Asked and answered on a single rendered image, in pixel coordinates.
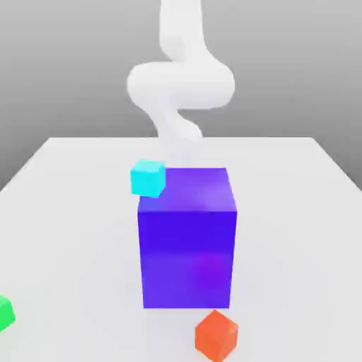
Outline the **large purple box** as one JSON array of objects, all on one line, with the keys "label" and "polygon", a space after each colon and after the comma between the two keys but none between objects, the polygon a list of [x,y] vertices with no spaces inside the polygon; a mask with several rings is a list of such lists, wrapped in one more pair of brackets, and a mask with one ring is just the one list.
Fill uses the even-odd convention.
[{"label": "large purple box", "polygon": [[145,308],[228,308],[238,211],[225,168],[168,168],[138,210]]}]

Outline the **small cyan cube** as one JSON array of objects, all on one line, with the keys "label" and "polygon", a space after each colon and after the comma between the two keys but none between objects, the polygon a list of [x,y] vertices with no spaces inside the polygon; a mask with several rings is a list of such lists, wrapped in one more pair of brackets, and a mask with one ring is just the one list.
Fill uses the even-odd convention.
[{"label": "small cyan cube", "polygon": [[165,188],[165,164],[140,159],[130,172],[132,194],[158,198]]}]

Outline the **small green cube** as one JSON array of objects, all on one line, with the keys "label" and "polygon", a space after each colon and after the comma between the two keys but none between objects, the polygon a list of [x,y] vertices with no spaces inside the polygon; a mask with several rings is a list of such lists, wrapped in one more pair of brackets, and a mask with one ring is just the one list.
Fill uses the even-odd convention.
[{"label": "small green cube", "polygon": [[10,300],[0,295],[0,332],[4,331],[15,320],[16,316]]}]

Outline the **small orange cube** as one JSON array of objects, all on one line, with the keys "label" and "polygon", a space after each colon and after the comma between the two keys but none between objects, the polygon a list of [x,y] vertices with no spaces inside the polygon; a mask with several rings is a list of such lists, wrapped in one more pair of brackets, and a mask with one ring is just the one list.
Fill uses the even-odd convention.
[{"label": "small orange cube", "polygon": [[224,362],[238,341],[239,327],[217,310],[195,327],[195,348],[213,362]]}]

